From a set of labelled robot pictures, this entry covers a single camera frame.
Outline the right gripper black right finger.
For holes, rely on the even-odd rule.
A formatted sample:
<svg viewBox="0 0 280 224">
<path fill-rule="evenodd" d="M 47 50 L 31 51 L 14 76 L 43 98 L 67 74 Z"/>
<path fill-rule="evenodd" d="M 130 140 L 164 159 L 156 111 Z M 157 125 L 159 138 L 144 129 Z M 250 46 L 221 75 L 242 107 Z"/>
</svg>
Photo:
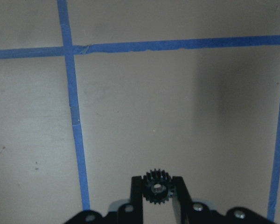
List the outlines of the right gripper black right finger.
<svg viewBox="0 0 280 224">
<path fill-rule="evenodd" d="M 192 211 L 192 199 L 181 176 L 173 176 L 175 192 L 172 197 L 175 220 L 178 224 L 189 224 Z"/>
</svg>

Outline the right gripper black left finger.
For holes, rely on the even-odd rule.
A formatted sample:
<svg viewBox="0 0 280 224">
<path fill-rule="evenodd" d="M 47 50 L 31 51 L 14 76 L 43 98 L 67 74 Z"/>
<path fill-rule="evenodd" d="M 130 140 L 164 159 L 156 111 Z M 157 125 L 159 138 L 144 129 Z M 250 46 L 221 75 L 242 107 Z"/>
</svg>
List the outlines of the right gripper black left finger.
<svg viewBox="0 0 280 224">
<path fill-rule="evenodd" d="M 133 206 L 132 223 L 143 223 L 143 194 L 142 194 L 142 178 L 141 176 L 133 176 L 131 178 L 130 204 Z"/>
</svg>

